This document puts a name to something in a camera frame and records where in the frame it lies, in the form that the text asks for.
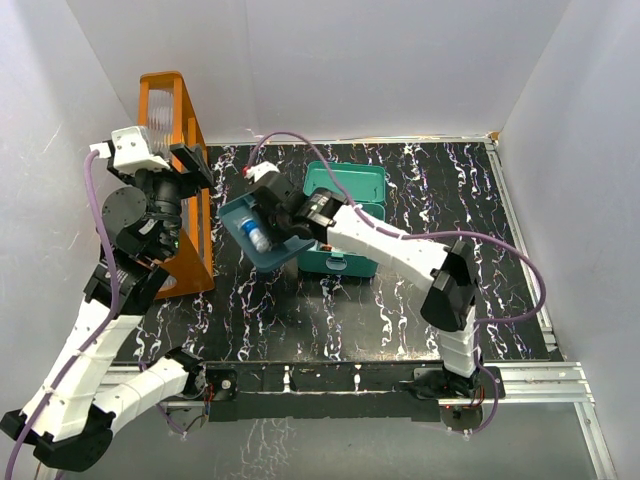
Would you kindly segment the dark teal tray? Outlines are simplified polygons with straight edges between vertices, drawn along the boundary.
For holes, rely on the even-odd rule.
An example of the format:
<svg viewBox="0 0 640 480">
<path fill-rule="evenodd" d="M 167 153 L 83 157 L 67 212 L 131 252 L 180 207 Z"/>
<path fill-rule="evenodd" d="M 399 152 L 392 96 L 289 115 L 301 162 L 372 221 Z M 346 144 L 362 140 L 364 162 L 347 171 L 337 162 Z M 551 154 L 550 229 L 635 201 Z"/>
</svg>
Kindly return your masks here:
<svg viewBox="0 0 640 480">
<path fill-rule="evenodd" d="M 241 250 L 261 273 L 278 269 L 287 261 L 315 245 L 314 240 L 297 236 L 277 243 L 268 237 L 268 224 L 258 215 L 250 194 L 242 195 L 218 209 L 218 216 Z"/>
</svg>

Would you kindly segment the white blue bandage roll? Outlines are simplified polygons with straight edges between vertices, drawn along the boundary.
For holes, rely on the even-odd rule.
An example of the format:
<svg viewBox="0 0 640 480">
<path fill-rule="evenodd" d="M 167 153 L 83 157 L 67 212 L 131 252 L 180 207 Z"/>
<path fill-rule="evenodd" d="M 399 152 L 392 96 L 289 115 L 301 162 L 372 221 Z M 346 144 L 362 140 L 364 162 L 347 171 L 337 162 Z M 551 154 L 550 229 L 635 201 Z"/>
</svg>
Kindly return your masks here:
<svg viewBox="0 0 640 480">
<path fill-rule="evenodd" d="M 240 221 L 239 228 L 258 253 L 266 253 L 271 250 L 270 240 L 252 217 L 243 218 Z"/>
</svg>

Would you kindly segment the teal medicine box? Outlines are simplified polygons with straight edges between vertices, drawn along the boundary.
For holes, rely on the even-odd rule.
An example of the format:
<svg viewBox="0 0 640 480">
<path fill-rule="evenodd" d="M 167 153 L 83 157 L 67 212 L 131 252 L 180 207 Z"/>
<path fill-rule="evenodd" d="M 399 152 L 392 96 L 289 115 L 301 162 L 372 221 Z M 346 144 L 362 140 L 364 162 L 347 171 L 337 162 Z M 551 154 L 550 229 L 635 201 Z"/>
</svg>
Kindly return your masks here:
<svg viewBox="0 0 640 480">
<path fill-rule="evenodd" d="M 336 162 L 330 162 L 329 165 L 356 204 L 360 204 L 374 218 L 385 219 L 386 171 L 383 167 Z M 309 195 L 319 187 L 340 192 L 324 164 L 314 161 L 307 167 L 303 190 Z M 322 245 L 325 244 L 316 242 L 297 257 L 297 265 L 301 271 L 358 278 L 371 278 L 376 274 L 376 262 L 336 248 L 332 252 L 325 252 L 321 250 Z"/>
</svg>

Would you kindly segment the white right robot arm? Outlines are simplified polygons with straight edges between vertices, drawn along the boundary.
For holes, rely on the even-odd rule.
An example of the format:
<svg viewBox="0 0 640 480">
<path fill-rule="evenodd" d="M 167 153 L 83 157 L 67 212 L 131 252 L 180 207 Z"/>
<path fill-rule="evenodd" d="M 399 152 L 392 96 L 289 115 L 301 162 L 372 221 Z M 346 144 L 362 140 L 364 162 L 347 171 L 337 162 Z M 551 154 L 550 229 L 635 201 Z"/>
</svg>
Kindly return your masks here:
<svg viewBox="0 0 640 480">
<path fill-rule="evenodd" d="M 271 163 L 248 167 L 243 176 L 272 244 L 293 237 L 326 244 L 392 269 L 424 292 L 420 314 L 439 333 L 443 367 L 423 379 L 416 392 L 433 398 L 475 396 L 482 382 L 474 348 L 478 282 L 467 243 L 413 239 L 344 194 L 323 187 L 305 194 Z"/>
</svg>

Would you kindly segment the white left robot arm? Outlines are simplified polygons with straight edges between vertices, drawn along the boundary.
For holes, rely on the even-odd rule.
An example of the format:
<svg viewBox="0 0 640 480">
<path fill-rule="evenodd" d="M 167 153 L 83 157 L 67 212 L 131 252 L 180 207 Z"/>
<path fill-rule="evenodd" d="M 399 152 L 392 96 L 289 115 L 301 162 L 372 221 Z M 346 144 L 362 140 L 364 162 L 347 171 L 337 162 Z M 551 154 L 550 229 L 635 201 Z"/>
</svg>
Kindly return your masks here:
<svg viewBox="0 0 640 480">
<path fill-rule="evenodd" d="M 180 247 L 182 202 L 212 184 L 202 148 L 183 143 L 169 151 L 184 166 L 154 152 L 144 140 L 97 145 L 84 162 L 84 180 L 100 260 L 84 288 L 78 316 L 41 387 L 27 404 L 8 411 L 1 429 L 58 476 L 84 472 L 114 436 L 171 397 L 194 399 L 206 387 L 201 358 L 176 347 L 140 364 L 137 375 L 107 391 L 99 386 L 131 331 L 141 322 L 169 274 L 165 261 Z"/>
</svg>

